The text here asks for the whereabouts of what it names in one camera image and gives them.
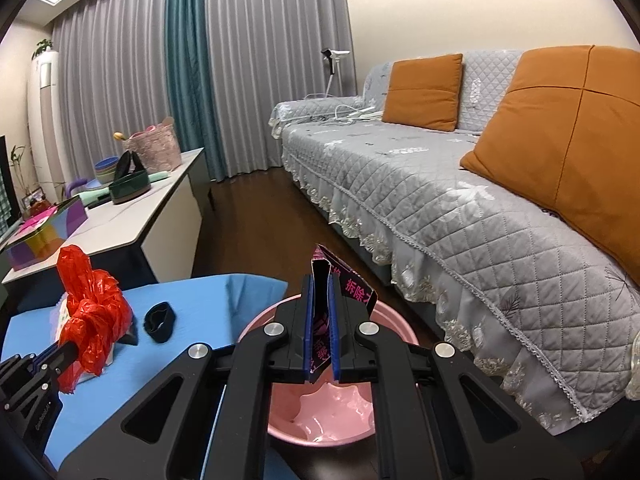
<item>gray curtain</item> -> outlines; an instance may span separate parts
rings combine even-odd
[[[346,0],[206,0],[209,54],[229,175],[280,166],[268,119],[279,102],[324,92],[320,50],[353,50]],[[342,93],[355,95],[353,56]],[[337,80],[332,93],[340,95]]]
[[[133,134],[169,115],[164,0],[81,0],[56,18],[62,125],[76,177],[122,152]]]

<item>purple box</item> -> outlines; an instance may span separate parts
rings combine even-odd
[[[42,224],[16,233],[5,247],[14,270],[43,262],[87,220],[79,196],[65,200]]]

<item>orange cushion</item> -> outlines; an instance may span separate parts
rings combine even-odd
[[[458,123],[462,54],[394,63],[385,123],[452,132]]]
[[[525,52],[460,164],[557,212],[640,283],[640,52]]]

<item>wall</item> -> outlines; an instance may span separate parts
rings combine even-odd
[[[22,174],[29,184],[36,182],[33,158],[29,150],[27,119],[27,80],[31,55],[36,44],[51,38],[51,28],[42,28],[23,22],[14,22],[0,43],[0,135],[6,137],[7,150],[27,146],[22,159]],[[18,197],[24,194],[16,187]]]
[[[612,0],[347,1],[359,88],[387,60],[560,44],[640,50]]]

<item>stacked bowls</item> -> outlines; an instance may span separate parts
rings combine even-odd
[[[110,156],[100,162],[94,164],[95,177],[100,184],[109,184],[113,181],[113,177],[116,173],[116,166],[118,165],[118,157]]]

